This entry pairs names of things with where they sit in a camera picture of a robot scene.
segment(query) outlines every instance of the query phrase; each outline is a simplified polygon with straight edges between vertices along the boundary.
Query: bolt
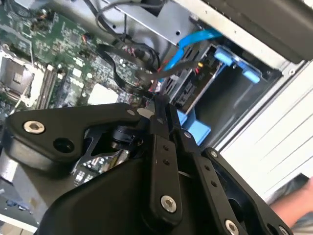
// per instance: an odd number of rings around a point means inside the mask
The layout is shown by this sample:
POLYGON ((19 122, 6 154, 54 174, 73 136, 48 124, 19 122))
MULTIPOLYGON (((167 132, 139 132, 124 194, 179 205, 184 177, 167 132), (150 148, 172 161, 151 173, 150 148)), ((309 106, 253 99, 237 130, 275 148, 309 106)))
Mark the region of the bolt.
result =
POLYGON ((225 221, 225 226, 227 228, 227 230, 230 232, 231 235, 239 235, 239 230, 237 228, 237 226, 234 224, 233 221, 231 220, 226 220, 225 221))
POLYGON ((163 121, 162 119, 160 119, 160 118, 158 118, 157 121, 158 121, 159 123, 161 123, 161 124, 164 124, 164 121, 163 121))
POLYGON ((289 70, 289 75, 294 75, 294 74, 295 74, 295 70, 294 69, 289 70))
POLYGON ((161 205, 169 213, 174 213, 177 210, 175 200, 167 195, 161 197, 161 205))
POLYGON ((213 158, 217 158, 218 157, 217 153, 215 151, 213 151, 213 150, 210 152, 210 154, 212 155, 213 158))
POLYGON ((141 146, 142 144, 143 144, 143 140, 142 139, 138 140, 137 146, 141 146))
POLYGON ((185 131, 185 136, 186 136, 187 138, 191 138, 191 134, 190 134, 189 132, 186 132, 186 131, 185 131))
POLYGON ((279 229, 280 229, 280 231, 282 231, 282 233, 283 233, 284 235, 289 235, 289 234, 287 233, 286 229, 284 229, 282 226, 279 226, 279 229))
POLYGON ((135 112, 133 111, 133 110, 127 110, 127 113, 129 113, 130 115, 133 115, 133 116, 135 116, 135 112))
POLYGON ((31 134, 41 134, 45 131, 45 126, 38 121, 27 121, 23 127, 26 132, 31 134))

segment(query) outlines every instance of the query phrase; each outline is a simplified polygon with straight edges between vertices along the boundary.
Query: black cable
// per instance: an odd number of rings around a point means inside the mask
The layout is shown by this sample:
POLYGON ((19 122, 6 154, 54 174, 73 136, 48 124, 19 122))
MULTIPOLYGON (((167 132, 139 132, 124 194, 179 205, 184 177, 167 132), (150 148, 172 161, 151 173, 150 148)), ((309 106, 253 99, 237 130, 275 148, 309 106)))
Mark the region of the black cable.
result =
POLYGON ((142 60, 140 60, 140 59, 130 55, 129 53, 127 53, 124 50, 120 50, 120 49, 117 49, 115 47, 112 47, 112 46, 109 46, 109 45, 105 45, 105 44, 99 44, 97 46, 97 50, 96 51, 97 52, 98 51, 103 51, 103 52, 107 52, 107 53, 112 53, 112 54, 118 55, 119 57, 121 57, 121 58, 123 58, 123 59, 125 59, 125 60, 127 60, 127 61, 129 61, 129 62, 131 62, 131 63, 133 63, 135 65, 137 65, 140 68, 145 68, 145 69, 147 69, 149 71, 155 71, 155 69, 151 65, 149 65, 149 64, 143 62, 142 60))
MULTIPOLYGON (((140 7, 143 7, 143 8, 154 8, 154 9, 159 9, 161 8, 162 6, 164 6, 164 4, 167 2, 168 0, 164 0, 161 4, 159 5, 151 5, 151 4, 145 4, 145 3, 140 3, 140 2, 131 2, 131 1, 124 1, 124 2, 114 2, 114 3, 111 3, 105 7, 103 7, 102 9, 100 9, 100 11, 97 13, 96 15, 96 24, 98 25, 98 27, 101 28, 100 24, 99 24, 99 20, 101 19, 101 16, 102 14, 107 11, 107 10, 110 10, 114 7, 117 7, 119 5, 128 5, 128 6, 140 6, 140 7)), ((158 53, 152 49, 151 47, 145 45, 145 44, 130 44, 128 45, 130 47, 134 47, 134 48, 145 48, 148 50, 148 53, 152 56, 152 58, 156 58, 157 59, 157 66, 158 68, 160 67, 160 58, 159 58, 159 55, 158 53)))
POLYGON ((146 73, 145 71, 139 70, 135 72, 135 76, 143 81, 151 81, 151 80, 161 80, 165 77, 170 77, 176 74, 179 71, 185 69, 195 69, 198 67, 199 62, 197 61, 186 61, 181 62, 167 71, 160 71, 156 73, 146 73))
POLYGON ((124 37, 123 37, 123 42, 125 42, 127 37, 127 15, 124 14, 124 37))
MULTIPOLYGON (((90 0, 84 0, 85 4, 88 6, 88 8, 91 10, 93 15, 97 17, 98 10, 94 7, 94 5, 91 3, 90 0)), ((117 38, 118 40, 121 40, 121 37, 123 37, 123 34, 116 33, 111 27, 105 22, 105 20, 102 17, 99 17, 97 20, 97 26, 102 29, 103 32, 108 33, 112 35, 113 37, 117 38)))
POLYGON ((146 91, 146 90, 143 90, 139 87, 136 87, 136 86, 124 81, 118 75, 118 73, 116 71, 116 64, 115 64, 114 60, 106 52, 104 52, 102 49, 103 49, 103 47, 98 47, 96 52, 102 59, 104 59, 112 67, 114 81, 122 90, 124 90, 127 93, 137 95, 139 97, 152 98, 154 96, 153 93, 146 91))

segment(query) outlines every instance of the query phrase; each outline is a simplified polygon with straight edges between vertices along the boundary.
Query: blue drive bracket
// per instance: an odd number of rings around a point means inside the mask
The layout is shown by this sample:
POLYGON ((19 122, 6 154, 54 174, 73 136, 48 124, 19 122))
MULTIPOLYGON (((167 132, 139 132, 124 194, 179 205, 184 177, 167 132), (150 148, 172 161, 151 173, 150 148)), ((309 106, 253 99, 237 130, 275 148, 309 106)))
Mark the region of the blue drive bracket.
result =
POLYGON ((187 130, 195 138, 197 145, 200 145, 210 134, 211 128, 197 120, 194 109, 188 114, 188 116, 181 111, 178 111, 178 116, 182 128, 187 130))
POLYGON ((261 77, 262 77, 261 72, 257 71, 255 68, 250 66, 248 62, 240 59, 234 53, 222 48, 221 46, 218 46, 214 54, 214 57, 218 59, 219 61, 223 62, 224 64, 226 64, 227 66, 236 64, 237 66, 242 68, 243 76, 245 76, 254 84, 257 84, 260 82, 261 77))

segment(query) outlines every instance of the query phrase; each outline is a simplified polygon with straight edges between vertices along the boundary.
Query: ram slot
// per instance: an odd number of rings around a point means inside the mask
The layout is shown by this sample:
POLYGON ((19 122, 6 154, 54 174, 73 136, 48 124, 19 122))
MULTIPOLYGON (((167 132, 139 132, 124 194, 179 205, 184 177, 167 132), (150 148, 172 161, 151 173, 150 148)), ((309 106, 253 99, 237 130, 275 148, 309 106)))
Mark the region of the ram slot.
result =
POLYGON ((57 72, 53 66, 48 65, 45 70, 44 82, 40 90, 36 109, 47 109, 53 92, 53 87, 57 79, 57 72))

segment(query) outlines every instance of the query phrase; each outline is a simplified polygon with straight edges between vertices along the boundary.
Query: motherboard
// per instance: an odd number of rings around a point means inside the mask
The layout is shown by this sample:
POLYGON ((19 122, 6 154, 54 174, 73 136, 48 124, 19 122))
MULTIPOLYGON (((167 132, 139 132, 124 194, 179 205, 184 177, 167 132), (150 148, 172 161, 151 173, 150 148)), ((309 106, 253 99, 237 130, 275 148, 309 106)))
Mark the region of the motherboard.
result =
MULTIPOLYGON (((35 19, 21 12, 0 5, 0 117, 20 110, 141 103, 116 85, 111 66, 95 53, 105 41, 49 9, 36 12, 35 19)), ((120 77, 135 85, 137 66, 110 56, 120 77)))

